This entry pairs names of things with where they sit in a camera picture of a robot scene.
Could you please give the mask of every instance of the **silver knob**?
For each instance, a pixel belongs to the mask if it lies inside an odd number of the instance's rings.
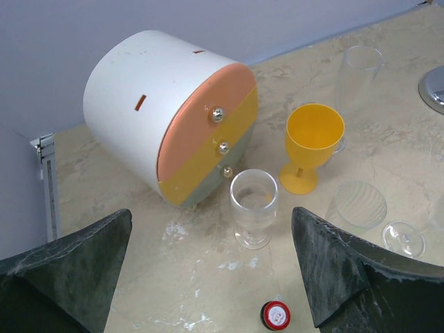
[[[225,118],[225,111],[223,110],[223,108],[214,108],[211,111],[210,115],[211,115],[211,120],[214,123],[221,123]]]
[[[221,142],[219,144],[219,154],[225,155],[230,151],[230,144],[228,142]]]
[[[231,178],[233,176],[233,169],[231,166],[225,165],[222,169],[222,176],[225,178]]]

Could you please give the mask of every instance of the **yellow cup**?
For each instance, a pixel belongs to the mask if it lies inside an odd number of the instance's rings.
[[[344,135],[341,115],[321,104],[305,104],[287,120],[285,149],[290,158],[280,172],[282,186],[293,194],[308,194],[318,184],[316,168],[332,156]]]

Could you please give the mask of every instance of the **marble tabletop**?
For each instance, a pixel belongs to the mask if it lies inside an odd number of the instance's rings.
[[[444,116],[418,94],[418,82],[444,65],[444,8],[422,9],[255,65],[259,116],[239,170],[257,168],[278,179],[288,158],[284,129],[290,112],[309,102],[333,105],[343,52],[366,44],[384,55],[368,100],[345,117],[347,147],[319,170],[306,196],[280,186],[280,212],[270,244],[243,249],[233,235],[228,182],[197,210],[173,207],[108,155],[85,125],[55,137],[62,229],[69,234],[121,208],[133,213],[133,233],[105,331],[268,332],[262,305],[283,300],[288,332],[316,332],[299,270],[291,211],[324,216],[348,180],[375,185],[388,205],[386,220],[360,234],[382,246],[392,220],[418,227],[444,193]],[[444,265],[444,234],[426,232],[421,260]]]

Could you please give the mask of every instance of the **bottle cap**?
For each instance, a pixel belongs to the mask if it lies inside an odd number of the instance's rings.
[[[290,324],[289,308],[282,302],[267,302],[261,309],[261,321],[269,330],[282,331]]]

